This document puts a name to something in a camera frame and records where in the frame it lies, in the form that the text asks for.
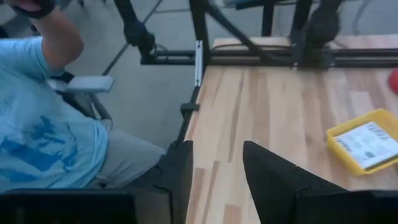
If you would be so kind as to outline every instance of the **blue print on shirt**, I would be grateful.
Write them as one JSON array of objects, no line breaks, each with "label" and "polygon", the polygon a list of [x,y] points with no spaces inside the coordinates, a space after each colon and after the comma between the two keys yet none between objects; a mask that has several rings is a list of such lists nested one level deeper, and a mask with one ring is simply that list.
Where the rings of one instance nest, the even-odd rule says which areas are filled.
[{"label": "blue print on shirt", "polygon": [[[28,144],[5,137],[0,144],[0,151],[34,166],[41,172],[49,170],[58,161],[63,162],[65,172],[70,172],[75,165],[78,150],[69,125],[62,124],[56,128],[48,118],[41,116],[40,120],[40,124],[33,125],[33,131],[24,132],[24,136],[30,138]],[[39,178],[10,169],[0,170],[0,175],[7,177],[11,182],[30,182]]]}]

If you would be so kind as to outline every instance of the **wooden table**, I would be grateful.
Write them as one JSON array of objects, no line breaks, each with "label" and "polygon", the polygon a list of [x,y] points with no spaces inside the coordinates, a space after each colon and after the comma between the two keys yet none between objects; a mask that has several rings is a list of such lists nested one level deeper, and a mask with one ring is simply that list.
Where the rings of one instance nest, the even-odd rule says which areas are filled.
[{"label": "wooden table", "polygon": [[[253,39],[287,44],[283,38]],[[350,48],[398,48],[398,35],[339,37]],[[218,39],[215,45],[236,43]],[[194,178],[187,223],[260,223],[243,167],[243,142],[254,141],[348,190],[398,189],[397,167],[355,177],[326,148],[325,133],[376,108],[398,115],[387,85],[391,69],[293,71],[208,67],[186,140]]]}]

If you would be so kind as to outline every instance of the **black glove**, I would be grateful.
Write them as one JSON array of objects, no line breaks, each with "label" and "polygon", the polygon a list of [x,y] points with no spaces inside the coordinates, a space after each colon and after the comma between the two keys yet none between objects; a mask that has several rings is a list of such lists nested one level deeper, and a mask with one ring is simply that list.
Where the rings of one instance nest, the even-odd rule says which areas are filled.
[{"label": "black glove", "polygon": [[49,15],[55,8],[54,0],[32,0],[34,3],[38,4],[41,8],[39,11],[26,11],[18,6],[13,6],[12,8],[22,14],[23,16],[33,18],[33,19],[41,19],[47,15]]}]

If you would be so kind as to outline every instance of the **yellow tray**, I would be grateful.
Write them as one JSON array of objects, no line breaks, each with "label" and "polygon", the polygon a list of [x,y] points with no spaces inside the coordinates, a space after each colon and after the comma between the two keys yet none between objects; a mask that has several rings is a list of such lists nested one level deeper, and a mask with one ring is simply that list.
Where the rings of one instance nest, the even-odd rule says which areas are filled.
[{"label": "yellow tray", "polygon": [[393,139],[398,139],[398,120],[393,114],[383,109],[374,110],[366,115],[362,115],[358,118],[352,119],[351,121],[339,124],[326,132],[329,149],[332,150],[355,175],[372,174],[375,171],[384,169],[398,162],[398,158],[396,158],[379,164],[371,169],[365,170],[335,140],[335,136],[344,134],[347,131],[371,121],[374,121],[376,124],[378,124],[380,128],[385,130],[385,132],[387,132]]}]

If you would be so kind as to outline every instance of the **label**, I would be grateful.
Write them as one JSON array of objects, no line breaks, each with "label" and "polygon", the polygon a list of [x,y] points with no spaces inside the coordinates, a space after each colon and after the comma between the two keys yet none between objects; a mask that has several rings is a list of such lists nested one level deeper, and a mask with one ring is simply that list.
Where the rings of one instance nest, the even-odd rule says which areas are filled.
[{"label": "label", "polygon": [[335,139],[363,169],[398,155],[397,141],[373,121]]}]

